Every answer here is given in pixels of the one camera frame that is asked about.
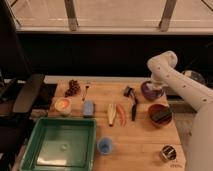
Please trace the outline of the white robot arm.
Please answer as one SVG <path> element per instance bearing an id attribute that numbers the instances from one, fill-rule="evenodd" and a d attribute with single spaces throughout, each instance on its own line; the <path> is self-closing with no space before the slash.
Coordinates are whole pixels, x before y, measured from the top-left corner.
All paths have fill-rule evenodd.
<path id="1" fill-rule="evenodd" d="M 178 58 L 166 51 L 147 61 L 154 83 L 166 83 L 197 111 L 186 154 L 186 171 L 213 171 L 213 90 L 176 71 Z"/>

